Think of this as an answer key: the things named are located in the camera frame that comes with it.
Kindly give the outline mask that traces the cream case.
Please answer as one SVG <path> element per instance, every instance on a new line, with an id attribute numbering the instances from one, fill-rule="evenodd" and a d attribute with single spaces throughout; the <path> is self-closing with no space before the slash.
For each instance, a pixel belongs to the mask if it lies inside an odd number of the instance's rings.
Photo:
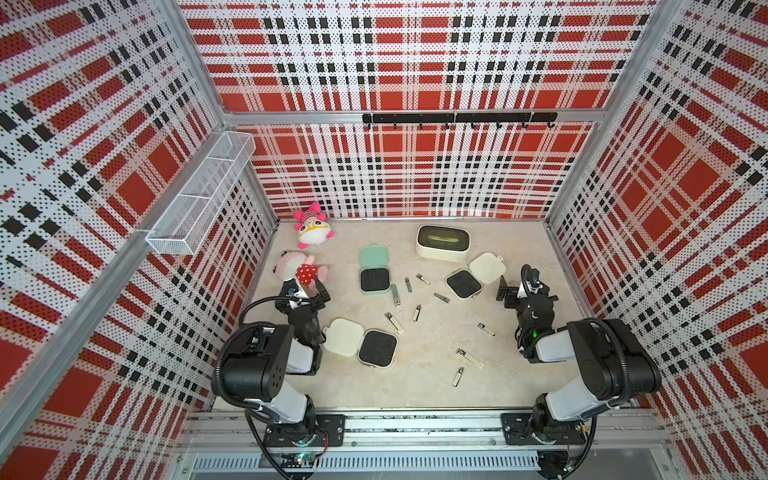
<path id="1" fill-rule="evenodd" d="M 323 329 L 323 348 L 345 358 L 356 358 L 361 364 L 385 369 L 389 368 L 397 352 L 398 338 L 378 329 L 366 329 L 362 325 L 336 318 Z"/>
<path id="2" fill-rule="evenodd" d="M 456 297 L 467 300 L 477 296 L 483 288 L 498 281 L 506 273 L 503 257 L 484 252 L 464 269 L 450 274 L 445 283 Z"/>

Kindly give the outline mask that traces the large cream nail clipper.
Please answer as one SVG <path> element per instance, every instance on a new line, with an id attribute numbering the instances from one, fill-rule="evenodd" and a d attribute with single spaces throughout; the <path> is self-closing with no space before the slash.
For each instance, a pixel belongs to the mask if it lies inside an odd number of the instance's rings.
<path id="1" fill-rule="evenodd" d="M 405 333 L 403 326 L 392 313 L 386 312 L 385 317 L 390 322 L 390 324 L 395 328 L 398 334 L 403 335 Z"/>

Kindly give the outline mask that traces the small clipper front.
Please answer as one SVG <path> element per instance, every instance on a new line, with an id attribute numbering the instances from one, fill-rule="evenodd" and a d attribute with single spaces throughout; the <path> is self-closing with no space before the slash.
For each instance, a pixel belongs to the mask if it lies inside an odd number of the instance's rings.
<path id="1" fill-rule="evenodd" d="M 452 380 L 452 387 L 453 387 L 453 388 L 457 388 L 457 387 L 459 386 L 459 384 L 460 384 L 460 381 L 461 381 L 461 379 L 462 379 L 462 376 L 463 376 L 463 373 L 464 373 L 464 368 L 463 368 L 463 367 L 460 367 L 460 368 L 457 370 L 457 372 L 456 372 L 456 374 L 454 375 L 454 378 L 453 378 L 453 380 Z"/>

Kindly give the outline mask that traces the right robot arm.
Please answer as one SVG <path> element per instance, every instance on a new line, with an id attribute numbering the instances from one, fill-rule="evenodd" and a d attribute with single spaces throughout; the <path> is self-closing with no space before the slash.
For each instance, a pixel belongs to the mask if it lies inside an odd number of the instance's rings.
<path id="1" fill-rule="evenodd" d="M 520 283 L 499 279 L 496 299 L 516 312 L 517 351 L 532 364 L 576 362 L 579 374 L 564 387 L 537 397 L 529 420 L 536 435 L 592 420 L 630 400 L 657 392 L 662 375 L 628 325 L 620 319 L 585 318 L 554 327 L 558 297 L 525 264 Z"/>

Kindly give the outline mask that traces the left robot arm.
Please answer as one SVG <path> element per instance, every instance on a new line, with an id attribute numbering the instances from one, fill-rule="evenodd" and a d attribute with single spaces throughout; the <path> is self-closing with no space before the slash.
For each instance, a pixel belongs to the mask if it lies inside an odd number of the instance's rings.
<path id="1" fill-rule="evenodd" d="M 311 376 L 319 371 L 326 336 L 318 312 L 330 301 L 320 279 L 314 293 L 296 279 L 283 283 L 280 293 L 244 307 L 241 328 L 221 348 L 211 380 L 212 391 L 228 404 L 242 408 L 246 418 L 282 427 L 296 442 L 316 431 L 312 399 L 286 380 L 288 375 Z M 284 324 L 247 323 L 257 306 L 272 304 L 287 317 Z"/>

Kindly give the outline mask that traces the green nail clipper case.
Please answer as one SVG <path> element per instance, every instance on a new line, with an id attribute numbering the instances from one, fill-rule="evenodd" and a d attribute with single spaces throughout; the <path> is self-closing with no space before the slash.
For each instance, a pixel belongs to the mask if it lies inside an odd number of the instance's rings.
<path id="1" fill-rule="evenodd" d="M 370 245 L 360 250 L 360 290 L 363 294 L 382 294 L 390 290 L 389 249 L 385 245 Z"/>

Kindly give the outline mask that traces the large clipper near front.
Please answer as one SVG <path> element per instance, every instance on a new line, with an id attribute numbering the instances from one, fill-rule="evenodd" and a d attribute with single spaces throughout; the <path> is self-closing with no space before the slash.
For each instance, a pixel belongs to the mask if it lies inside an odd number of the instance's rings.
<path id="1" fill-rule="evenodd" d="M 474 365 L 478 369 L 484 369 L 485 363 L 476 357 L 475 355 L 471 354 L 470 352 L 464 350 L 464 349 L 458 349 L 456 351 L 456 354 L 462 358 L 463 360 L 469 362 L 470 364 Z"/>

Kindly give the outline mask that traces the large green nail clipper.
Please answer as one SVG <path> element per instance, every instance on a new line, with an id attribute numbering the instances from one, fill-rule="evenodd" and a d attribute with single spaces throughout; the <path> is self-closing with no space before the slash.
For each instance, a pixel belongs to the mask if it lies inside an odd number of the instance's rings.
<path id="1" fill-rule="evenodd" d="M 400 307 L 402 305 L 402 302 L 401 302 L 401 298 L 400 298 L 397 286 L 395 284 L 392 284 L 390 286 L 390 291 L 391 291 L 391 294 L 392 294 L 394 306 L 395 307 Z"/>

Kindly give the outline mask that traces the pink doll red dress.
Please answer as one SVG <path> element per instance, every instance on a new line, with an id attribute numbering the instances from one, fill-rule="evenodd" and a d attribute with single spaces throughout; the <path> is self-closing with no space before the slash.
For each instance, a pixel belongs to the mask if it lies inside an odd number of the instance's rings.
<path id="1" fill-rule="evenodd" d="M 299 251 L 286 251 L 277 261 L 273 273 L 283 281 L 296 280 L 303 287 L 317 288 L 317 281 L 325 283 L 329 276 L 329 268 L 318 265 L 314 255 L 306 255 Z"/>

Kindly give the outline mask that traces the pink owl plush toy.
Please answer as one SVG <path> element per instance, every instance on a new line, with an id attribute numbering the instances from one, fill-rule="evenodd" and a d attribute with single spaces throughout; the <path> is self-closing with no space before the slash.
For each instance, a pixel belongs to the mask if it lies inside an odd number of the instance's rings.
<path id="1" fill-rule="evenodd" d="M 318 202 L 313 202 L 305 210 L 294 211 L 293 218 L 296 220 L 294 230 L 300 250 L 321 246 L 335 236 L 328 217 Z"/>

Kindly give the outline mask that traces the cream tissue box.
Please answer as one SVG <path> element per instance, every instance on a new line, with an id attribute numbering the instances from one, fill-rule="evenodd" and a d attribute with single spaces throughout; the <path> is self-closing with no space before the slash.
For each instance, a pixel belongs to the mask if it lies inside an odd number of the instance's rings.
<path id="1" fill-rule="evenodd" d="M 463 263 L 471 247 L 467 230 L 439 225 L 422 225 L 416 236 L 416 254 L 420 257 Z"/>

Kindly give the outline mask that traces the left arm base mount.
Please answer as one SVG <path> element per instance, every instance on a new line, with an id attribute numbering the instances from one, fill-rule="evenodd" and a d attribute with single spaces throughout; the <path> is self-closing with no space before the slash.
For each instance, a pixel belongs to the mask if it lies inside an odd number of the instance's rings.
<path id="1" fill-rule="evenodd" d="M 319 414 L 297 424 L 269 424 L 263 443 L 266 447 L 340 447 L 346 419 L 343 414 Z"/>

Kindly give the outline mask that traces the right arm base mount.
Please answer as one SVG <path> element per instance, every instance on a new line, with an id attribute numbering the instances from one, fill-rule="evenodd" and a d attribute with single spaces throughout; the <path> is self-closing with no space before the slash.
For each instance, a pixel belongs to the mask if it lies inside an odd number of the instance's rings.
<path id="1" fill-rule="evenodd" d="M 533 420 L 531 412 L 512 412 L 501 415 L 502 433 L 507 445 L 527 446 L 581 446 L 586 443 L 580 421 L 558 422 Z"/>

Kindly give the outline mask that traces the aluminium front rail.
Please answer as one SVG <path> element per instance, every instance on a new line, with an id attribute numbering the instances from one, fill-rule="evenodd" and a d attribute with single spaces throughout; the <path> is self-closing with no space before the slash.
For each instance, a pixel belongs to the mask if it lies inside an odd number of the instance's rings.
<path id="1" fill-rule="evenodd" d="M 331 445 L 272 446 L 272 460 L 293 477 L 383 479 L 426 472 L 448 478 L 537 478 L 544 463 L 578 458 L 586 433 L 573 428 L 552 444 L 526 436 L 520 409 L 352 409 L 326 413 Z M 655 414 L 614 410 L 598 419 L 576 479 L 682 479 L 671 441 Z M 272 478 L 241 413 L 191 417 L 171 479 Z"/>

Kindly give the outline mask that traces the black wall hook rail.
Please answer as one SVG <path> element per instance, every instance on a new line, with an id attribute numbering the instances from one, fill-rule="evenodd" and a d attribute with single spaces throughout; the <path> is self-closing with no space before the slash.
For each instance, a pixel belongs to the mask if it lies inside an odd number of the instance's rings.
<path id="1" fill-rule="evenodd" d="M 489 124 L 520 124 L 526 127 L 530 123 L 543 123 L 547 126 L 557 121 L 557 112 L 507 112 L 507 113 L 367 113 L 362 115 L 362 122 L 366 125 L 391 124 L 405 125 L 415 124 L 423 126 L 426 124 L 459 124 L 466 123 L 471 125 L 489 123 Z"/>

